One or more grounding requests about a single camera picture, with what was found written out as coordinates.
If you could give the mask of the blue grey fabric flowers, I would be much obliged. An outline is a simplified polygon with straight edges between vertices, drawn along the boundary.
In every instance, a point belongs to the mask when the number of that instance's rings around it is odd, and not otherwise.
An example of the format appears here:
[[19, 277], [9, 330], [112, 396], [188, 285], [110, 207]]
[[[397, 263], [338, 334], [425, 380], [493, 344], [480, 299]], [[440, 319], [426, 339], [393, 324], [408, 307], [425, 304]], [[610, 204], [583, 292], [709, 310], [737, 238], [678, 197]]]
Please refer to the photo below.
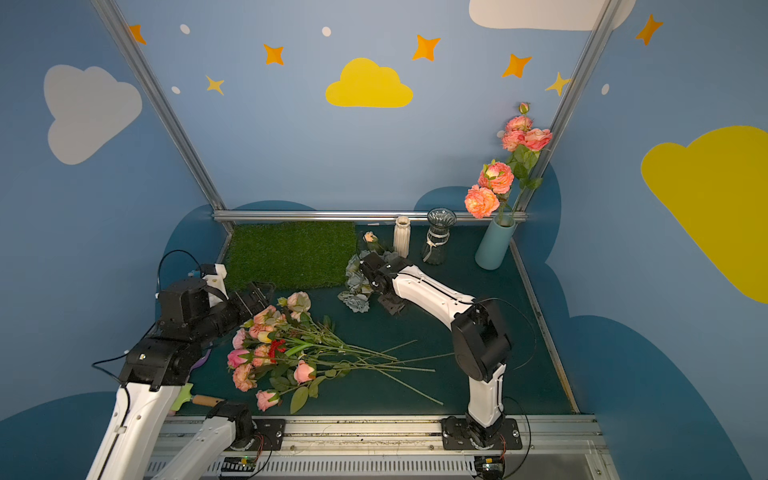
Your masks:
[[350, 258], [345, 269], [345, 290], [337, 295], [337, 298], [354, 313], [365, 313], [370, 309], [369, 299], [373, 288], [361, 267], [362, 259], [369, 253], [369, 250], [362, 250]]

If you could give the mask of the peach rosebud stem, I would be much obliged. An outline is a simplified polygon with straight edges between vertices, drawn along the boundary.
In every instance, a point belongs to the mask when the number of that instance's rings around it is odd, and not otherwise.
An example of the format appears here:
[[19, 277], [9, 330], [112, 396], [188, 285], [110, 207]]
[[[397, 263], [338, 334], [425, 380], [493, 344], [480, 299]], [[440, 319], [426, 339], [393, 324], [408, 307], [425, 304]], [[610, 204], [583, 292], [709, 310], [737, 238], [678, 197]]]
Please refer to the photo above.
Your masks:
[[384, 255], [386, 253], [386, 248], [373, 231], [366, 232], [363, 235], [363, 240], [365, 243], [365, 249], [367, 251], [376, 253], [378, 255]]

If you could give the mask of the two-bloom coral rose stem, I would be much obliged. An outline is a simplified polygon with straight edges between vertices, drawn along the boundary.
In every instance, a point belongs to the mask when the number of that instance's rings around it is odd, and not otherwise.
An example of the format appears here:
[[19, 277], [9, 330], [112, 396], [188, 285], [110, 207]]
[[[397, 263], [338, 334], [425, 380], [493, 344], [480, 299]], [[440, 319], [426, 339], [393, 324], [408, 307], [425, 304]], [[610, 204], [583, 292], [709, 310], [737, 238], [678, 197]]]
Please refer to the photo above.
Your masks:
[[509, 197], [515, 176], [507, 163], [492, 160], [484, 164], [475, 185], [464, 199], [466, 210], [477, 219], [494, 217], [503, 227], [514, 223], [509, 207]]

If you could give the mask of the pink rose spray stem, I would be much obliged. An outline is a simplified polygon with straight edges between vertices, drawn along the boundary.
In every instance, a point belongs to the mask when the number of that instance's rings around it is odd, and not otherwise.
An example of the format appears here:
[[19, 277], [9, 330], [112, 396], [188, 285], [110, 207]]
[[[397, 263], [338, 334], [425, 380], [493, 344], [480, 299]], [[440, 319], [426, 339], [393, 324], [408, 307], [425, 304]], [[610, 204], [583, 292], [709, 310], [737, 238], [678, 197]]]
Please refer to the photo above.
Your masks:
[[533, 129], [533, 121], [528, 116], [530, 104], [520, 102], [518, 104], [518, 115], [509, 120], [505, 126], [502, 136], [502, 148], [509, 153], [506, 163], [515, 169], [524, 169], [525, 174], [521, 176], [528, 177], [533, 168], [536, 159], [536, 153], [531, 149], [532, 139], [528, 138]]

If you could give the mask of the coral pink rose stem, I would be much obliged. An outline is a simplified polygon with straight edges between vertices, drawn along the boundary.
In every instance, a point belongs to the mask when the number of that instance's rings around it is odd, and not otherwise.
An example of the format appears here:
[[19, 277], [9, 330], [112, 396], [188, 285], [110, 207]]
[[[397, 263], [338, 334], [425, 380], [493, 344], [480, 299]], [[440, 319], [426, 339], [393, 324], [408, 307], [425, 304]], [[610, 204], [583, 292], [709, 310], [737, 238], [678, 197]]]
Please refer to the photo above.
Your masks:
[[515, 200], [515, 204], [514, 204], [515, 208], [518, 208], [518, 205], [522, 200], [522, 196], [524, 193], [526, 193], [527, 191], [536, 190], [541, 185], [542, 180], [540, 178], [535, 178], [533, 176], [533, 169], [537, 166], [542, 151], [550, 143], [552, 139], [552, 133], [548, 129], [542, 130], [539, 128], [533, 128], [530, 131], [528, 138], [532, 139], [531, 149], [536, 153], [536, 159], [535, 159], [533, 168], [530, 172], [530, 175], [528, 177], [521, 176], [521, 174], [525, 174], [524, 169], [522, 171], [519, 170], [519, 167], [512, 169], [513, 175], [515, 176], [515, 179], [518, 182], [518, 187], [520, 190], [520, 193], [518, 194], [518, 197]]

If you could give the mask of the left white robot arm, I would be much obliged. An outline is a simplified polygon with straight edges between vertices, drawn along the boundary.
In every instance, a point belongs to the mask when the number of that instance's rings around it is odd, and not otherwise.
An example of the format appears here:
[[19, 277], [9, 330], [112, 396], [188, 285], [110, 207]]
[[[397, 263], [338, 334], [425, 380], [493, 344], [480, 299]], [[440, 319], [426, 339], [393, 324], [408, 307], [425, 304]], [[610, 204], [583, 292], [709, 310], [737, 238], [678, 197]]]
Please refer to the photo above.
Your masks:
[[273, 291], [270, 284], [250, 283], [226, 294], [203, 279], [186, 279], [159, 292], [160, 317], [126, 356], [88, 478], [144, 476], [163, 421], [204, 349], [267, 308]]

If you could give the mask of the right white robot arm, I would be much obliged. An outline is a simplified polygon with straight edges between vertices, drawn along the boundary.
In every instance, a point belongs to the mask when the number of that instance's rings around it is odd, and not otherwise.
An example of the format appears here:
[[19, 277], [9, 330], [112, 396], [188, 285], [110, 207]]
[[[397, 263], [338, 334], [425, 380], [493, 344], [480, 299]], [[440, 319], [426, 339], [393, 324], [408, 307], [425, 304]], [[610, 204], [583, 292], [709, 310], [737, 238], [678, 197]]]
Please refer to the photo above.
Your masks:
[[359, 268], [386, 308], [397, 313], [410, 302], [451, 332], [454, 357], [469, 381], [467, 430], [488, 443], [504, 422], [503, 379], [512, 340], [494, 300], [478, 300], [429, 277], [410, 261], [369, 253]]

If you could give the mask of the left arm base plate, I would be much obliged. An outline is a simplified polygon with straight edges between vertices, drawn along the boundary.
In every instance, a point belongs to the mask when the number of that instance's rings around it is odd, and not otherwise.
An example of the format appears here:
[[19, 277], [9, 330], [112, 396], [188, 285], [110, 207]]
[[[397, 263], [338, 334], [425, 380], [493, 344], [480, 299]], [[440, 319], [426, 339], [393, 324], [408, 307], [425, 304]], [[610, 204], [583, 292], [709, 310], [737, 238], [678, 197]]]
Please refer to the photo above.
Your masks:
[[239, 451], [279, 451], [287, 422], [282, 418], [257, 418], [237, 427], [233, 449]]

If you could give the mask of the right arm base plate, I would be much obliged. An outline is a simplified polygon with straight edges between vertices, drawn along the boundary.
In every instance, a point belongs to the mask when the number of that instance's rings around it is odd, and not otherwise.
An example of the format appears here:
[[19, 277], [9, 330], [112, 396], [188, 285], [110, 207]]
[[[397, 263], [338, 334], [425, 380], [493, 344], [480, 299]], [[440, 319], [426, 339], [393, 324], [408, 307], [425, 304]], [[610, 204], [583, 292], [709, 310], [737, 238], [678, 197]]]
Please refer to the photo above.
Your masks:
[[490, 427], [471, 418], [449, 416], [440, 420], [441, 439], [445, 450], [521, 450], [522, 435], [517, 421], [500, 417]]

